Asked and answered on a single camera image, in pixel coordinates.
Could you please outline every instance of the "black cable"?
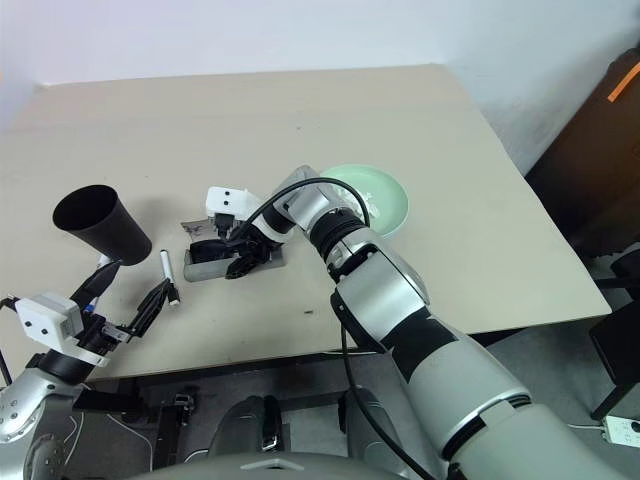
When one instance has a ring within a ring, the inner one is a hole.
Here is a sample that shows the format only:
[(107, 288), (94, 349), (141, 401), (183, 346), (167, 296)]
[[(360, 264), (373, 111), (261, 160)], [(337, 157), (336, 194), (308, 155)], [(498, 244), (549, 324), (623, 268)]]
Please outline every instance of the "black cable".
[(353, 371), (351, 370), (351, 362), (349, 361), (349, 350), (347, 347), (347, 331), (345, 330), (344, 325), (340, 329), (340, 338), (342, 340), (342, 359), (344, 360), (344, 369), (347, 373), (347, 380), (349, 381), (349, 389), (351, 390), (353, 398), (358, 404), (358, 407), (360, 407), (360, 411), (369, 422), (369, 425), (371, 425), (371, 428), (375, 430), (375, 432), (384, 441), (384, 443), (386, 443), (389, 446), (389, 448), (393, 450), (393, 453), (395, 453), (398, 457), (400, 457), (400, 459), (404, 463), (406, 463), (407, 466), (411, 468), (411, 470), (416, 472), (420, 477), (424, 478), (425, 480), (435, 480), (435, 478), (429, 472), (427, 472), (424, 468), (422, 468), (420, 464), (416, 462), (407, 452), (405, 452), (405, 450), (400, 445), (398, 445), (393, 440), (393, 438), (387, 435), (387, 432), (385, 432), (384, 429), (380, 426), (380, 424), (376, 422), (376, 419), (373, 418), (373, 416), (369, 412), (369, 409), (367, 408), (365, 403), (362, 401), (362, 397), (360, 397), (360, 393), (358, 392), (356, 381), (353, 378)]
[[(17, 301), (17, 298), (14, 298), (14, 297), (3, 298), (2, 300), (0, 300), (0, 310), (2, 309), (2, 307), (7, 307), (15, 312), (16, 301)], [(4, 356), (2, 355), (2, 350), (0, 350), (0, 372), (2, 373), (2, 378), (4, 378), (4, 383), (7, 385), (7, 387), (11, 385), (13, 383), (13, 380), (11, 379), (11, 372), (9, 372), (9, 367), (7, 366), (7, 362), (5, 361)]]
[(282, 197), (284, 197), (288, 193), (291, 193), (294, 190), (297, 190), (298, 188), (301, 188), (301, 187), (304, 187), (304, 186), (307, 186), (307, 185), (311, 185), (311, 184), (314, 184), (314, 183), (331, 183), (333, 185), (338, 185), (338, 186), (344, 188), (346, 191), (348, 191), (351, 195), (353, 195), (356, 198), (356, 200), (358, 202), (358, 205), (360, 205), (360, 208), (362, 209), (362, 216), (364, 217), (363, 218), (364, 224), (367, 227), (371, 226), (370, 221), (369, 221), (369, 212), (367, 210), (367, 204), (364, 203), (364, 200), (362, 199), (362, 197), (360, 196), (360, 194), (358, 193), (358, 191), (355, 188), (353, 188), (348, 183), (345, 183), (342, 180), (338, 180), (336, 178), (314, 177), (314, 178), (306, 178), (304, 180), (300, 180), (299, 182), (292, 183), (288, 187), (285, 187), (282, 190), (280, 190), (278, 193), (275, 193), (269, 200), (267, 200), (262, 205), (260, 205), (257, 208), (257, 210), (255, 212), (253, 212), (249, 216), (249, 218), (247, 218), (247, 220), (239, 228), (234, 230), (231, 233), (229, 239), (233, 240), (233, 239), (236, 239), (236, 238), (242, 238), (242, 236), (247, 233), (247, 230), (249, 230), (249, 227), (251, 226), (251, 224), (253, 222), (255, 222), (256, 218), (258, 218), (260, 215), (262, 215), (262, 213), (267, 208), (269, 208), (271, 205), (273, 205), (276, 201), (280, 200)]

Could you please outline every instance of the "brown cabinet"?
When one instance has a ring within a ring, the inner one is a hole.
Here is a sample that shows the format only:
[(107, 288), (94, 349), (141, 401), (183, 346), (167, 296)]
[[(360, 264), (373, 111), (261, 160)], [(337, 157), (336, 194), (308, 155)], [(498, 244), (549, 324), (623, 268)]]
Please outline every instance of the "brown cabinet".
[(526, 179), (579, 254), (640, 240), (640, 49), (609, 66)]

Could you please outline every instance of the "white wall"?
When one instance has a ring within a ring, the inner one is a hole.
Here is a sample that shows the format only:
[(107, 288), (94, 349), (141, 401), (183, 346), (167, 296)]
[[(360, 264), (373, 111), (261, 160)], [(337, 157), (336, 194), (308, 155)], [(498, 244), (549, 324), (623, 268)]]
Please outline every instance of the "white wall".
[(0, 125), (38, 83), (439, 62), (522, 172), (640, 39), (640, 0), (0, 1)]

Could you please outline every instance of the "black cup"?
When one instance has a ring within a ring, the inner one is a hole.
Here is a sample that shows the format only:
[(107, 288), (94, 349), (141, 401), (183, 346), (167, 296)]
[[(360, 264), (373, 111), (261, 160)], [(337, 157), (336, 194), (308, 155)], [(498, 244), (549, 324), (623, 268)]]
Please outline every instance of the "black cup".
[(106, 185), (89, 185), (64, 197), (53, 211), (53, 223), (123, 265), (140, 263), (151, 253), (151, 240)]

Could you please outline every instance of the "white marker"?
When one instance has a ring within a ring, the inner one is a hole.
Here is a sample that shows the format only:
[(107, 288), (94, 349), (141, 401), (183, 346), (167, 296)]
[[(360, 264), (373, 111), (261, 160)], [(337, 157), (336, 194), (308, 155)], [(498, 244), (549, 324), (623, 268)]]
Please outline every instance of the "white marker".
[(160, 260), (162, 261), (162, 271), (164, 272), (164, 277), (168, 278), (171, 282), (169, 293), (167, 294), (169, 305), (178, 305), (180, 303), (180, 295), (178, 294), (178, 289), (176, 288), (176, 281), (173, 278), (171, 261), (169, 260), (169, 252), (164, 249), (160, 250)]

